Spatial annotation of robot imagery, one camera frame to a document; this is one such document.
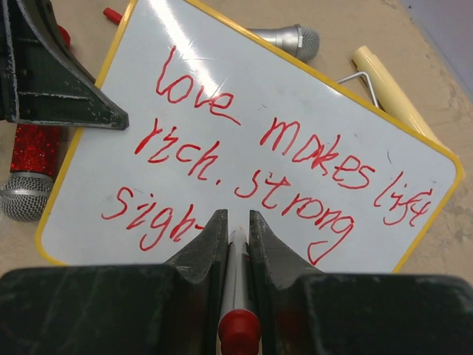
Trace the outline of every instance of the red object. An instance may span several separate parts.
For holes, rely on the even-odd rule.
[[[219,338],[222,355],[257,355],[261,325],[250,311],[235,309],[220,321]]]
[[[10,172],[37,172],[54,177],[60,127],[18,124]]]
[[[122,18],[122,15],[116,12],[115,10],[111,9],[110,7],[107,7],[104,11],[103,14],[114,24],[119,24]]]
[[[64,41],[66,42],[66,47],[69,49],[71,47],[71,36],[69,33],[61,26],[59,26],[59,31],[61,31],[62,38],[64,38]]]

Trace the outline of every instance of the cream-colored tube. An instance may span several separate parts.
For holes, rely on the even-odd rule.
[[[353,54],[352,60],[359,71],[367,72],[370,76],[376,97],[384,111],[426,136],[431,141],[445,147],[423,120],[386,67],[376,55],[371,53],[367,46],[358,48]]]

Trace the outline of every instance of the black clamp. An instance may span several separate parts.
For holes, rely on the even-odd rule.
[[[264,354],[472,353],[466,282],[323,274],[255,211],[249,239]],[[11,271],[0,279],[1,353],[215,355],[227,255],[218,210],[162,265]]]
[[[48,0],[0,1],[0,120],[125,129],[128,115],[66,48]]]

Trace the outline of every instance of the red marker cap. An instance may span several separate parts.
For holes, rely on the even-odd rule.
[[[122,18],[122,15],[115,10],[111,9],[110,7],[107,7],[104,11],[103,14],[114,24],[119,24]]]
[[[257,355],[261,325],[250,311],[235,309],[220,321],[219,338],[222,355]]]
[[[59,27],[59,31],[61,32],[62,38],[64,38],[64,42],[66,42],[66,47],[67,48],[71,47],[71,36],[69,35],[69,33],[67,33],[67,31],[63,27],[59,25],[58,27]]]

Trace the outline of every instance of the red glitter handle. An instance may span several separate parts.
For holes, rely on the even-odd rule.
[[[37,172],[54,177],[60,127],[18,124],[10,172]]]

